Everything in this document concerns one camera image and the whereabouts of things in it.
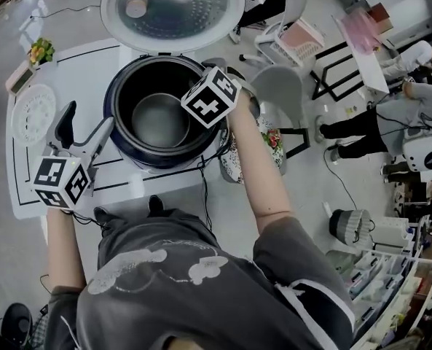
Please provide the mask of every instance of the rice cooker lid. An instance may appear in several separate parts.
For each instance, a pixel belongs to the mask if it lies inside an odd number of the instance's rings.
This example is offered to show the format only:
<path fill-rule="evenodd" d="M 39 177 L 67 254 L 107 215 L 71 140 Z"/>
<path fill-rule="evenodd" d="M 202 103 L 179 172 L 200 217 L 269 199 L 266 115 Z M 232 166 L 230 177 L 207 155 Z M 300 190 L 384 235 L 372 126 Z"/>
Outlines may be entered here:
<path fill-rule="evenodd" d="M 240 21 L 245 0 L 101 0 L 107 31 L 146 53 L 184 53 L 226 36 Z"/>

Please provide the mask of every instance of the floor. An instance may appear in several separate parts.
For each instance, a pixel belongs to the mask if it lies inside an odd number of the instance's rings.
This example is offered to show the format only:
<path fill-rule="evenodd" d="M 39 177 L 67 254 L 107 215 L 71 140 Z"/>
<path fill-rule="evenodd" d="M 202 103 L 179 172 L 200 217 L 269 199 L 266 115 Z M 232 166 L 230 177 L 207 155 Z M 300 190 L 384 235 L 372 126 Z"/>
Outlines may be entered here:
<path fill-rule="evenodd" d="M 0 317 L 10 303 L 25 303 L 36 312 L 49 297 L 39 283 L 39 277 L 47 270 L 47 247 L 41 231 L 41 220 L 17 220 L 10 205 L 4 156 L 7 108 L 4 82 L 25 58 L 30 42 L 40 35 L 51 39 L 57 50 L 109 37 L 97 7 L 81 12 L 65 11 L 43 20 L 31 20 L 30 15 L 48 15 L 66 7 L 80 9 L 90 4 L 98 5 L 100 2 L 101 0 L 13 0 L 0 9 Z M 325 34 L 330 47 L 342 41 L 331 16 L 340 17 L 343 14 L 337 0 L 310 0 L 305 18 Z M 249 78 L 256 73 L 256 68 L 239 62 L 238 56 L 241 53 L 255 54 L 253 40 L 257 33 L 258 31 L 254 30 L 244 30 L 240 45 L 233 45 L 229 39 L 223 39 L 199 51 L 197 57 L 200 60 L 215 56 L 225 57 L 232 66 Z M 325 63 L 321 62 L 316 66 L 322 67 Z M 352 61 L 348 61 L 331 73 L 331 80 L 344 71 L 351 72 L 354 66 Z M 312 78 L 306 77 L 306 96 L 312 94 L 313 86 Z M 314 125 L 314 118 L 319 113 L 324 114 L 328 121 L 334 122 L 349 117 L 347 110 L 350 111 L 354 106 L 357 112 L 365 108 L 365 101 L 358 93 L 338 104 L 329 96 L 317 101 L 305 101 L 310 126 Z M 337 247 L 338 242 L 329 235 L 323 202 L 328 202 L 332 210 L 352 209 L 353 204 L 339 180 L 324 164 L 323 153 L 326 146 L 314 142 L 312 129 L 310 134 L 311 148 L 288 161 L 284 182 L 298 218 L 317 245 L 326 252 L 333 246 Z M 287 145 L 294 146 L 298 143 L 295 139 L 286 140 Z M 379 175 L 379 168 L 385 159 L 387 158 L 384 155 L 372 155 L 359 160 L 342 161 L 336 166 L 331 165 L 332 170 L 342 177 L 358 207 L 368 209 L 376 216 L 384 214 L 390 203 L 391 189 L 382 183 Z M 162 198 L 168 206 L 179 207 L 200 216 L 204 214 L 200 187 L 168 193 Z M 222 180 L 212 182 L 208 202 L 214 232 L 222 247 L 237 256 L 250 256 L 257 231 L 244 188 Z M 145 207 L 146 201 L 142 200 L 121 203 L 111 210 L 136 216 L 143 214 Z M 77 232 L 85 270 L 90 278 L 95 272 L 100 234 L 94 226 L 79 225 Z"/>

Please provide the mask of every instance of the potted plant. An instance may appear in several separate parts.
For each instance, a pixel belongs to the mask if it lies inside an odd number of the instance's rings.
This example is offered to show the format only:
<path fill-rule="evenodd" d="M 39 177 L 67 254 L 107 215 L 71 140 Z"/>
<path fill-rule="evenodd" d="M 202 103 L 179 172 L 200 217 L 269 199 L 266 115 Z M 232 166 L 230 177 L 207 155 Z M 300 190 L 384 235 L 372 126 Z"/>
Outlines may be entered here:
<path fill-rule="evenodd" d="M 55 49 L 52 46 L 52 42 L 45 38 L 39 38 L 37 42 L 31 45 L 31 50 L 29 51 L 29 60 L 33 66 L 43 63 L 54 61 Z"/>

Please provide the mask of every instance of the black rice cooker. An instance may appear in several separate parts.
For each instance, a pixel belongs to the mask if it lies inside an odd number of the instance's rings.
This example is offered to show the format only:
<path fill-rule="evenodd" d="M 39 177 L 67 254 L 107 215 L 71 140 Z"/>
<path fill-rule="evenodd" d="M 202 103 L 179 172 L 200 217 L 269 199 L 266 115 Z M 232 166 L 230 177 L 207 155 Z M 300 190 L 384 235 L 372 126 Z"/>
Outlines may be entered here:
<path fill-rule="evenodd" d="M 205 68 L 172 54 L 192 53 L 226 36 L 239 22 L 244 3 L 101 1 L 109 33 L 146 53 L 116 75 L 104 100 L 104 117 L 115 119 L 111 139 L 121 152 L 144 166 L 167 169 L 194 160 L 214 142 L 221 123 L 207 129 L 180 106 Z"/>

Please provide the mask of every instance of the white table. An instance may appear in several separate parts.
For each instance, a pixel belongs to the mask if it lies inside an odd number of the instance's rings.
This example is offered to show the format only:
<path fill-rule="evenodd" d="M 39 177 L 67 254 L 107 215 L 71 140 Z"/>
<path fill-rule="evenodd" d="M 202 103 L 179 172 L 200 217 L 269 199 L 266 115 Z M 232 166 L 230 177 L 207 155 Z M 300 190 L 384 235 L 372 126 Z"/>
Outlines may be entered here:
<path fill-rule="evenodd" d="M 378 92 L 380 96 L 388 95 L 389 87 L 387 85 L 387 82 L 385 81 L 384 74 L 382 73 L 382 69 L 379 64 L 379 61 L 377 60 L 376 55 L 374 53 L 365 55 L 359 52 L 355 48 L 355 45 L 352 43 L 350 36 L 348 35 L 348 32 L 345 29 L 342 21 L 334 18 L 334 22 L 337 24 L 337 27 L 339 28 L 340 33 L 344 37 L 345 42 L 343 42 L 342 44 L 338 44 L 335 47 L 332 47 L 328 50 L 323 51 L 322 53 L 316 56 L 316 59 L 318 60 L 320 58 L 326 57 L 327 55 L 331 55 L 332 53 L 338 52 L 339 50 L 342 50 L 346 47 L 350 48 L 352 54 L 326 66 L 323 70 L 323 75 L 321 76 L 321 78 L 319 78 L 314 72 L 312 73 L 313 77 L 317 82 L 316 89 L 315 92 L 313 93 L 312 99 L 315 100 L 317 98 L 320 98 L 321 96 L 324 96 L 326 93 L 329 93 L 334 99 L 334 101 L 338 102 L 343 98 L 347 97 L 348 95 L 350 95 L 351 93 L 359 90 L 364 85 L 367 86 L 369 89 Z M 341 80 L 335 82 L 333 85 L 328 85 L 326 82 L 327 72 L 330 69 L 334 68 L 335 66 L 338 66 L 341 63 L 344 63 L 345 61 L 351 60 L 352 58 L 355 59 L 356 64 L 358 65 L 358 70 L 347 75 L 346 77 L 343 77 Z M 341 95 L 335 94 L 334 92 L 335 88 L 338 88 L 339 86 L 352 80 L 358 75 L 361 75 L 362 78 L 361 82 L 357 83 L 352 88 L 349 88 Z"/>
<path fill-rule="evenodd" d="M 115 39 L 93 42 L 63 51 L 57 65 L 41 66 L 31 84 L 50 86 L 57 98 L 57 111 L 67 103 L 77 103 L 74 118 L 75 141 L 84 141 L 103 119 L 103 100 L 117 72 L 143 53 L 122 46 Z M 9 97 L 7 108 L 6 157 L 12 208 L 18 219 L 44 216 L 47 207 L 31 189 L 34 160 L 42 154 L 45 141 L 34 147 L 20 147 L 14 142 L 10 128 L 15 98 Z M 111 139 L 107 141 L 94 166 L 98 168 L 93 197 L 83 196 L 82 206 L 92 208 L 111 203 L 166 193 L 202 183 L 197 164 L 216 152 L 216 142 L 201 157 L 185 168 L 149 173 L 140 170 L 132 160 L 119 152 Z M 220 177 L 218 160 L 205 169 L 205 177 L 213 181 Z"/>

